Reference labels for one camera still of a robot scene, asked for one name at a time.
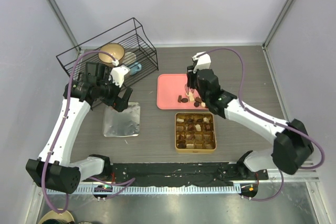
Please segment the pink tray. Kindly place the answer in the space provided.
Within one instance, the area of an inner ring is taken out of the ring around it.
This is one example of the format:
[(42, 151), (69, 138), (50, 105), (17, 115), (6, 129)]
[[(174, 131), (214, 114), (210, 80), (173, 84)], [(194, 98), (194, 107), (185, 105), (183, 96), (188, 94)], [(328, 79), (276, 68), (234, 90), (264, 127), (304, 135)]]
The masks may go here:
[(194, 101), (189, 101), (186, 95), (185, 73), (161, 74), (157, 85), (157, 107), (161, 110), (207, 110), (199, 105), (194, 106)]

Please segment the gold chocolate box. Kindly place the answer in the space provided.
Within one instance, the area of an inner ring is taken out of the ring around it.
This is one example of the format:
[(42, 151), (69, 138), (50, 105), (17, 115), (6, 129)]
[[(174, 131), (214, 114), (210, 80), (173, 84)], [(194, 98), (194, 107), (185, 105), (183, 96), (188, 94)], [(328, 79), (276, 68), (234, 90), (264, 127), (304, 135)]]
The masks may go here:
[(211, 113), (177, 113), (174, 133), (178, 153), (210, 154), (217, 149), (214, 116)]

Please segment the metal tongs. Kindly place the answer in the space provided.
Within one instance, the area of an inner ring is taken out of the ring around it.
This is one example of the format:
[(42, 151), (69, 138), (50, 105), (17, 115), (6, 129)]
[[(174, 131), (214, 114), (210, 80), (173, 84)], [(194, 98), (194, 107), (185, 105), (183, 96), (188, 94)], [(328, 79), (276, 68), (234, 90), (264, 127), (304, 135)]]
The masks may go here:
[(188, 85), (185, 85), (185, 93), (188, 97), (193, 96), (194, 89), (190, 88)]

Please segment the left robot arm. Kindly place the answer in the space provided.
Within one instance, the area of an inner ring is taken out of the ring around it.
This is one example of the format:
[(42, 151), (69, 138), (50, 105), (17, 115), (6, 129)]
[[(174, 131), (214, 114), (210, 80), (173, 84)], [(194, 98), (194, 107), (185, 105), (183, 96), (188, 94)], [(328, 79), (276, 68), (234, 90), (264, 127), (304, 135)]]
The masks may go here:
[(39, 187), (72, 194), (79, 183), (91, 176), (105, 182), (112, 174), (106, 156), (92, 154), (71, 163), (72, 148), (80, 126), (96, 100), (122, 112), (128, 107), (132, 93), (127, 88), (119, 97), (130, 69), (124, 65), (110, 68), (102, 63), (88, 62), (85, 69), (75, 74), (66, 84), (60, 115), (52, 134), (37, 159), (29, 159), (26, 170)]

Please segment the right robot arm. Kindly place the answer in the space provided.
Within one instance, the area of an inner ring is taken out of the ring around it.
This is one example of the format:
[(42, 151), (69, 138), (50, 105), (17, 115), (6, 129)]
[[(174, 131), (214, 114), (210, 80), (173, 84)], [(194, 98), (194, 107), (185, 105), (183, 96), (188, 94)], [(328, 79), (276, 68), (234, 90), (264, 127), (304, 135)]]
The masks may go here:
[(270, 168), (293, 175), (313, 153), (301, 121), (287, 122), (248, 108), (237, 96), (220, 87), (211, 69), (188, 66), (186, 75), (187, 87), (198, 92), (211, 113), (247, 127), (272, 144), (268, 150), (248, 151), (238, 160), (237, 173), (242, 179), (250, 179), (257, 171)]

